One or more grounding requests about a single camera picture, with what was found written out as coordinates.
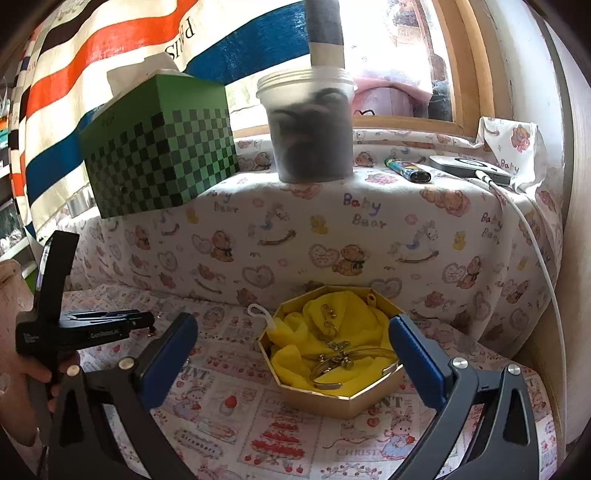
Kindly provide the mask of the person left hand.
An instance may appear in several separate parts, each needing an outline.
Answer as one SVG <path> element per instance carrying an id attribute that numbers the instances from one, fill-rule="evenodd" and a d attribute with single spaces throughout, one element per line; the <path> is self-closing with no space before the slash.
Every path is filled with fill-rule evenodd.
<path id="1" fill-rule="evenodd" d="M 51 380 L 47 368 L 37 360 L 22 357 L 15 348 L 16 318 L 33 307 L 33 293 L 15 260 L 1 262 L 1 374 L 8 386 L 1 396 L 1 426 L 16 442 L 30 447 L 35 443 L 37 420 L 28 392 L 28 378 L 42 383 Z"/>

